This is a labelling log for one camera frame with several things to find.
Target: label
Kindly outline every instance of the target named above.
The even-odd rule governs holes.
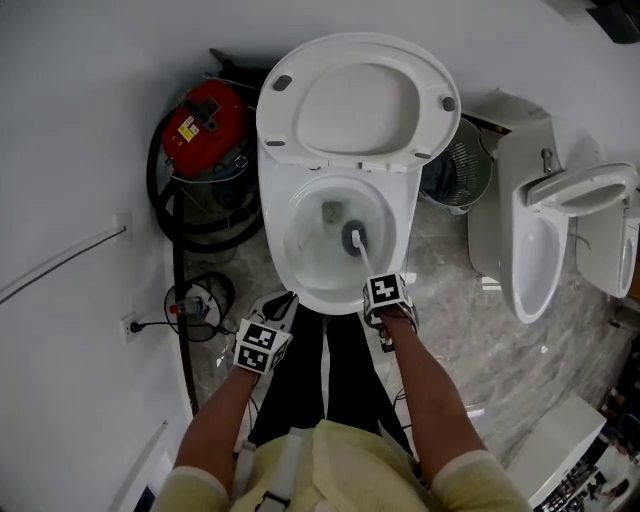
[[[198,128],[195,125],[195,123],[193,123],[193,117],[191,116],[187,117],[185,122],[182,123],[178,128],[178,132],[180,133],[180,135],[182,135],[184,140],[186,140],[187,142],[190,142],[191,139],[193,139],[193,137],[195,136],[195,134],[198,133]]]

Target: yellow shirt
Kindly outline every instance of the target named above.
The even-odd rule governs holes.
[[[256,451],[248,491],[230,506],[223,486],[195,468],[174,469],[152,512],[251,511],[262,502],[285,438]],[[531,507],[488,452],[471,452],[445,466],[431,492],[411,473],[410,457],[363,430],[321,421],[306,432],[288,511],[525,512]]]

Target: white wall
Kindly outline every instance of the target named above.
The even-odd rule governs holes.
[[[133,214],[109,242],[0,306],[0,507],[108,510],[164,421],[188,422],[177,339],[163,319],[167,245],[144,189],[148,140],[180,77],[97,13],[64,2],[0,7],[0,287]]]
[[[136,230],[133,247],[103,246],[0,306],[2,506],[106,510],[159,423],[185,421],[175,342],[156,328],[123,346],[118,321],[161,315],[147,144],[209,46],[276,60],[325,34],[387,32],[440,58],[467,103],[500,87],[640,164],[640,46],[570,7],[571,25],[539,0],[0,3],[0,286],[116,212]]]

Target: electrical outlet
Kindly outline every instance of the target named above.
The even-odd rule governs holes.
[[[125,345],[131,343],[135,337],[139,334],[137,332],[131,332],[131,324],[138,319],[138,314],[134,311],[129,313],[122,320],[120,320],[120,328],[122,330],[122,340]]]

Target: toilet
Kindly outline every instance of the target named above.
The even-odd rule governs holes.
[[[367,271],[342,245],[350,220],[375,273],[404,270],[422,166],[460,114],[445,67],[396,37],[332,35],[276,65],[256,111],[260,196],[271,258],[300,304],[362,309]]]
[[[503,137],[496,165],[469,213],[469,256],[528,324],[544,313],[557,287],[569,218],[621,203],[638,186],[638,173],[632,164],[605,162],[585,130],[558,117]]]
[[[576,265],[587,280],[612,297],[626,297],[638,252],[640,194],[578,219]]]

